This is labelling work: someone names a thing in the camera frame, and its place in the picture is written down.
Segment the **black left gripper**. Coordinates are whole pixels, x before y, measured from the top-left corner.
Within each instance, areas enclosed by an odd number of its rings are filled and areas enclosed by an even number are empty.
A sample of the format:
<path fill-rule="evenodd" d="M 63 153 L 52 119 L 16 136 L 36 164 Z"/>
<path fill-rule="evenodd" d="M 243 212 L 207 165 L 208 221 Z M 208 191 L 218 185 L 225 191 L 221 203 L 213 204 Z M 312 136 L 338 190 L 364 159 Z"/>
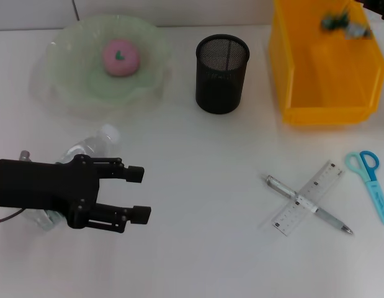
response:
<path fill-rule="evenodd" d="M 151 207 L 96 204 L 99 179 L 141 183 L 144 173 L 143 167 L 126 167 L 121 158 L 77 156 L 66 164 L 1 159 L 0 207 L 53 210 L 71 228 L 123 233 L 127 222 L 146 225 Z"/>

